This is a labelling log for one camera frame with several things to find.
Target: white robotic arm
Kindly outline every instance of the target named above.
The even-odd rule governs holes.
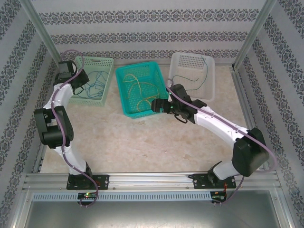
[[[214,115],[220,116],[208,106],[202,107],[201,109]],[[236,128],[242,130],[243,132],[247,132],[248,130],[247,128],[240,127],[223,117],[221,118],[234,125]],[[197,125],[205,127],[208,130],[212,131],[214,134],[224,140],[231,147],[231,149],[233,149],[236,140],[243,137],[241,133],[232,130],[230,127],[223,124],[218,119],[202,112],[198,112],[194,115],[194,122]],[[234,168],[232,164],[232,160],[219,163],[216,167],[214,167],[213,172],[220,180],[224,180],[227,177],[239,175],[239,172]]]
[[[48,145],[51,149],[54,149],[64,160],[66,159],[68,163],[72,165],[70,166],[67,163],[69,175],[74,179],[81,179],[80,182],[83,182],[84,186],[89,186],[91,185],[90,180],[83,177],[79,171],[87,174],[88,176],[92,176],[92,173],[85,160],[81,158],[77,149],[73,146],[72,140],[74,138],[74,132],[65,110],[68,101],[74,94],[74,91],[87,83],[89,79],[85,71],[82,70],[74,80],[63,85],[64,82],[76,74],[77,70],[73,61],[59,62],[59,69],[60,73],[56,75],[54,91],[51,98],[43,108],[37,109],[34,112],[38,133],[40,140],[44,145]],[[66,144],[63,147],[64,152],[62,152],[63,135],[59,125],[56,124],[54,114],[51,110],[52,103],[64,128],[64,137],[66,140]]]
[[[48,103],[43,107],[46,110],[50,110],[51,109],[51,103],[52,103],[52,99],[53,99],[53,95],[54,92],[62,85],[62,83],[57,84],[54,86],[54,91],[53,94],[51,96],[51,98],[49,99]],[[56,94],[56,98],[55,98],[55,102],[54,102],[54,107],[57,106],[63,106],[64,108],[67,107],[68,101],[70,100],[70,98],[72,97],[72,95],[74,94],[73,92],[73,88],[71,86],[71,84],[65,84],[62,88],[60,88],[59,92]],[[54,150],[62,157],[63,159],[63,154],[62,154],[62,148],[61,145],[60,146],[56,146],[54,148]],[[66,159],[73,164],[78,170],[80,170],[81,172],[85,172],[86,171],[86,162],[85,160],[83,160],[78,152],[78,150],[73,146],[73,142],[70,142],[69,146],[65,146],[64,147],[64,153],[66,155]],[[68,166],[69,168],[69,174],[72,175],[78,175],[79,172],[77,172],[76,170],[74,170],[72,167]]]
[[[169,100],[155,99],[152,101],[151,109],[154,112],[173,114],[182,123],[190,121],[206,127],[233,149],[232,160],[220,161],[208,171],[208,179],[214,186],[216,186],[217,181],[225,180],[234,175],[248,177],[267,161],[269,158],[268,152],[256,143],[265,145],[260,130],[257,128],[248,130],[247,128],[237,126],[216,114],[204,102],[200,100],[192,101],[181,84],[173,85],[170,91],[174,95],[170,93]],[[247,133],[252,140],[245,137],[239,131]]]

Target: marble floor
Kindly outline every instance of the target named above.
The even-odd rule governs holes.
[[[168,78],[169,67],[161,67]],[[208,103],[215,112],[246,126],[228,66],[216,66],[216,92]],[[74,145],[92,172],[207,171],[231,159],[232,149],[198,125],[156,114],[131,119],[123,114],[115,75],[104,107],[69,104]],[[61,157],[47,149],[43,173],[68,172]]]

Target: patterned wallpaper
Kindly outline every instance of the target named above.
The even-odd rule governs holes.
[[[32,1],[59,52],[73,48],[113,57],[116,64],[129,59],[168,64],[177,51],[233,63],[264,2]]]
[[[8,224],[40,139],[34,110],[50,96],[57,66],[18,0],[0,3],[0,228]]]
[[[280,0],[239,69],[251,112],[278,158],[296,227],[304,227],[304,5]]]

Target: mounting plate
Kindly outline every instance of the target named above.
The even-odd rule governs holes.
[[[84,188],[83,186],[75,185],[75,182],[73,182],[70,176],[67,180],[67,190],[95,190],[95,186],[93,184],[89,188]],[[96,181],[98,185],[98,190],[108,190],[109,175],[93,175],[93,180]]]
[[[226,191],[222,191],[222,192],[211,191],[210,194],[211,194],[211,198],[212,198],[211,203],[220,203],[220,202],[222,203],[222,202],[225,202],[227,199]]]
[[[195,173],[188,177],[193,179],[194,189],[224,189],[224,184],[227,185],[227,189],[235,189],[237,187],[234,176],[218,181],[216,186],[213,186],[208,180],[207,173]]]

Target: mint green basket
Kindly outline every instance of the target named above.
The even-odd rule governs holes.
[[[151,102],[155,98],[149,98],[149,102],[143,101],[145,98],[155,96],[168,99],[165,82],[156,62],[144,62],[120,67],[116,69],[116,79],[123,113],[132,119],[156,114],[151,110]]]
[[[96,75],[90,74],[91,72],[105,71],[108,73],[108,75],[103,74],[103,77],[105,78],[104,81],[105,87],[104,87],[103,95],[102,97],[98,96],[98,97],[90,98],[88,97],[86,91],[83,91],[79,94],[79,96],[73,95],[69,102],[74,104],[82,104],[82,105],[104,106],[114,72],[114,60],[112,58],[102,58],[102,57],[84,57],[84,59],[85,59],[84,70],[90,80],[88,84],[91,85],[93,82],[96,81]],[[77,56],[74,61],[77,65],[77,68],[79,69],[82,66],[81,57]]]

